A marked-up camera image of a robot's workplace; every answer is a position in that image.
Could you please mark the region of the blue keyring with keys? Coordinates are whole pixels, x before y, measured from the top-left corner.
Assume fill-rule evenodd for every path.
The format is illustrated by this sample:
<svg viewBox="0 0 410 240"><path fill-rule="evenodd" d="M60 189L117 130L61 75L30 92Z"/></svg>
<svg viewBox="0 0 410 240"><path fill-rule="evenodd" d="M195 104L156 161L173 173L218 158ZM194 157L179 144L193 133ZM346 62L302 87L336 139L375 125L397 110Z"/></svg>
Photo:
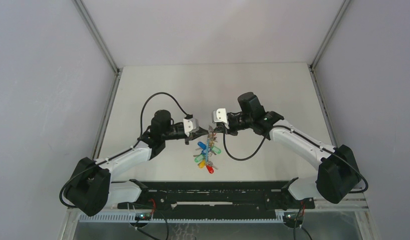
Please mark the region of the blue keyring with keys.
<svg viewBox="0 0 410 240"><path fill-rule="evenodd" d="M197 142L198 148L196 151L199 151L199 153L193 155L193 157L198 168L206 169L209 174L214 174L218 168L211 158L221 154L222 150L216 145L218 143L216 128L209 126L206 133L206 140Z"/></svg>

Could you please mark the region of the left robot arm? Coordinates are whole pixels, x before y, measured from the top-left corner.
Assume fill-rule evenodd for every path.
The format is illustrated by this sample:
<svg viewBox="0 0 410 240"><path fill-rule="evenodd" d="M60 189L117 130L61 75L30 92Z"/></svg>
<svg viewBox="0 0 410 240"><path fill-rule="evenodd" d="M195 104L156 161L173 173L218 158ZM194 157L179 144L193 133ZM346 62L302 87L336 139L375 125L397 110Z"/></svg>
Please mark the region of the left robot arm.
<svg viewBox="0 0 410 240"><path fill-rule="evenodd" d="M88 157L79 160L71 178L62 187L59 199L63 205L78 208L90 217L123 202L144 208L149 195L130 180L115 182L115 178L156 157L165 148L166 141L184 140L188 144L207 134L208 130L200 127L191 115L174 123L169 111L159 110L138 141L126 150L96 160Z"/></svg>

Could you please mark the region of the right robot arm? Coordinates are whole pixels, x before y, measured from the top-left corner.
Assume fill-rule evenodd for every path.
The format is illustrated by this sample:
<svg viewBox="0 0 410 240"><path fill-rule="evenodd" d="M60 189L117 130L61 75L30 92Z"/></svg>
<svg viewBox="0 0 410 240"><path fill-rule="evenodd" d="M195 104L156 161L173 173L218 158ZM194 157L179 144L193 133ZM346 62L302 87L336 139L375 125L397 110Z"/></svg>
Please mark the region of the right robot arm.
<svg viewBox="0 0 410 240"><path fill-rule="evenodd" d="M235 136L251 129L264 140L280 143L305 159L317 171L316 176L294 178L282 194L282 203L295 208L301 200L322 197L337 204L347 194L368 190L367 179L360 173L354 153L346 145L325 144L291 125L282 115L266 111L253 92L238 97L240 112L218 109L215 120L223 127L223 135Z"/></svg>

